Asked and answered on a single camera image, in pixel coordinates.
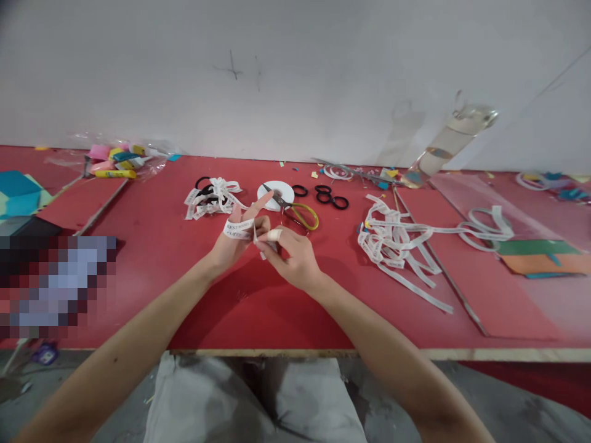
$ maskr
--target pixelated area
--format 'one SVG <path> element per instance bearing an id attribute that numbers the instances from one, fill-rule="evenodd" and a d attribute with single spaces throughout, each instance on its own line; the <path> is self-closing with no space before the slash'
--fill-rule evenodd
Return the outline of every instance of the pixelated area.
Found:
<path id="1" fill-rule="evenodd" d="M 115 274 L 116 245 L 115 237 L 0 237 L 0 338 L 65 338 L 85 323 Z"/>

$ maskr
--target wooden table edge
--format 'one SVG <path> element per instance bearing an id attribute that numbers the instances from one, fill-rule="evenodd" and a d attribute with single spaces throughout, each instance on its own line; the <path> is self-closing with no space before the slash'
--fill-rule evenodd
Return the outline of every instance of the wooden table edge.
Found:
<path id="1" fill-rule="evenodd" d="M 434 361 L 591 363 L 591 349 L 580 348 L 422 349 L 421 352 Z M 355 349 L 173 349 L 171 353 L 202 357 L 359 357 Z"/>

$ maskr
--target plastic bag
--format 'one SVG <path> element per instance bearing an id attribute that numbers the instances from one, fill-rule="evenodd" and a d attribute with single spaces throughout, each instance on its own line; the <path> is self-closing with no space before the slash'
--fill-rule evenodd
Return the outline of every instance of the plastic bag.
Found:
<path id="1" fill-rule="evenodd" d="M 176 154 L 185 154 L 177 146 L 173 145 L 167 140 L 154 140 L 154 139 L 140 139 L 137 143 L 132 140 L 126 140 L 125 138 L 115 137 L 103 133 L 93 132 L 78 132 L 69 136 L 74 142 L 80 147 L 75 150 L 56 150 L 53 155 L 45 159 L 45 163 L 52 163 L 58 166 L 64 166 L 70 169 L 80 171 L 80 174 L 84 173 L 85 167 L 91 164 L 92 161 L 86 158 L 87 152 L 84 150 L 90 150 L 92 145 L 107 145 L 112 148 L 119 148 L 128 150 L 130 146 L 140 145 L 145 148 L 146 156 L 152 158 L 148 160 L 144 166 L 135 169 L 136 179 L 135 181 L 143 182 L 151 177 L 154 177 L 160 171 L 164 169 L 167 160 Z"/>
<path id="2" fill-rule="evenodd" d="M 431 182 L 465 217 L 470 209 L 476 207 L 502 206 L 503 217 L 511 223 L 515 232 L 513 240 L 564 240 L 562 236 L 527 215 L 475 175 L 437 174 L 431 178 Z"/>

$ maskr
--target water bottle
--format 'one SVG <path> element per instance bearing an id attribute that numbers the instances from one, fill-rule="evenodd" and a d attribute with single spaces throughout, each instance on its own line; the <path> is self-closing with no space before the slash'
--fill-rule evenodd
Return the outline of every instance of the water bottle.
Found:
<path id="1" fill-rule="evenodd" d="M 482 130 L 491 127 L 499 113 L 486 105 L 464 105 L 402 176 L 409 188 L 420 188 L 432 175 L 464 149 Z"/>

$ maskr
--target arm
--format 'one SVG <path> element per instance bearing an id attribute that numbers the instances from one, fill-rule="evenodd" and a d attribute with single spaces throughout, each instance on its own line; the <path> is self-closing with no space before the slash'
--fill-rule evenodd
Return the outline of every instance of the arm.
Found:
<path id="1" fill-rule="evenodd" d="M 410 415 L 425 442 L 493 442 L 456 387 L 398 329 L 322 273 L 306 237 L 282 229 L 283 260 L 260 237 L 257 246 L 288 282 L 307 292 L 339 324 L 362 360 Z"/>
<path id="2" fill-rule="evenodd" d="M 256 217 L 271 197 L 272 193 L 264 196 L 244 215 L 236 206 L 229 220 L 238 223 Z M 257 234 L 267 232 L 269 226 L 268 217 L 255 220 Z M 222 233 L 211 252 L 76 369 L 15 442 L 90 441 L 158 362 L 213 280 L 229 269 L 248 245 L 248 241 Z"/>

